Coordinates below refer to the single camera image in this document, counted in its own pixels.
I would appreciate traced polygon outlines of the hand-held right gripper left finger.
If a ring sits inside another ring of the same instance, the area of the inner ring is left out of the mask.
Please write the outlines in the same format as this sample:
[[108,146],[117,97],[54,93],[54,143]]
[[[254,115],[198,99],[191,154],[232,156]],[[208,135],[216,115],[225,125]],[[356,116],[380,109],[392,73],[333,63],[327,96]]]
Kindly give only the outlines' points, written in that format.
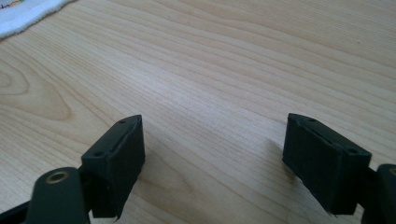
[[81,156],[86,204],[95,218],[120,218],[145,158],[141,115],[117,121]]

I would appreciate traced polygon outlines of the white towel with stitched border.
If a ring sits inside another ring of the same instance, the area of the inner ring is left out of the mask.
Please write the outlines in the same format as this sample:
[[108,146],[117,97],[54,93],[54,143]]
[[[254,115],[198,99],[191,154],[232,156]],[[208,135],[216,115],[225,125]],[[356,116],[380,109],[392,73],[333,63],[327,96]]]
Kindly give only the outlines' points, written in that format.
[[0,0],[0,39],[15,35],[75,0]]

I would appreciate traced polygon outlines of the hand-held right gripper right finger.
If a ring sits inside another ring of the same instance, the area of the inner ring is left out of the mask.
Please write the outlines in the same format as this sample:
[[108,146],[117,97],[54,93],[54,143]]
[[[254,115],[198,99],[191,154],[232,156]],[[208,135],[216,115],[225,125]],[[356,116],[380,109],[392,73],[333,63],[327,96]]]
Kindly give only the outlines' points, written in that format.
[[324,210],[351,215],[372,154],[316,119],[288,114],[282,161]]

